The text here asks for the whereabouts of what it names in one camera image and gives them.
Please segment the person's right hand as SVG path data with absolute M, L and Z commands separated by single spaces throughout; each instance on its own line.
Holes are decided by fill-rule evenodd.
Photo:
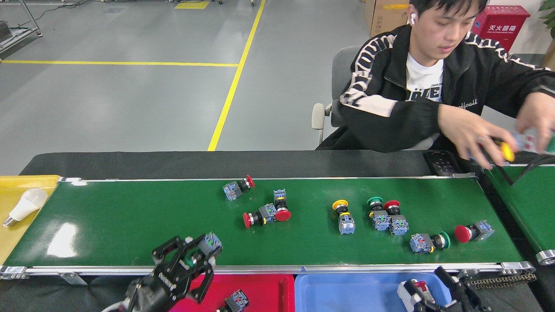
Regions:
M 472 157 L 482 168 L 492 169 L 492 165 L 481 148 L 484 148 L 498 166 L 505 162 L 502 151 L 491 139 L 492 137 L 500 138 L 511 147 L 512 151 L 519 151 L 519 146 L 509 131 L 465 109 L 440 104 L 437 122 L 442 134 L 458 150 L 460 158 L 469 160 Z

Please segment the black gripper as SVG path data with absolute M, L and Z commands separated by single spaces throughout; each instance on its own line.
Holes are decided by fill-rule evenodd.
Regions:
M 215 257 L 210 257 L 198 265 L 195 271 L 185 260 L 182 251 L 175 254 L 179 260 L 176 268 L 169 269 L 169 264 L 162 264 L 172 251 L 185 247 L 192 241 L 191 236 L 184 240 L 175 236 L 152 250 L 155 264 L 153 272 L 133 280 L 130 284 L 131 312 L 167 312 L 185 296 L 196 300 L 197 303 L 204 300 L 214 278 Z M 200 286 L 193 289 L 192 281 L 200 275 L 204 278 Z

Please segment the person's left hand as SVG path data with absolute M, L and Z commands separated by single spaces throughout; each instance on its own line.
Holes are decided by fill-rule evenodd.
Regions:
M 546 152 L 555 130 L 555 99 L 552 96 L 536 91 L 525 97 L 516 117 L 516 131 L 524 133 L 529 128 L 537 132 L 537 152 Z

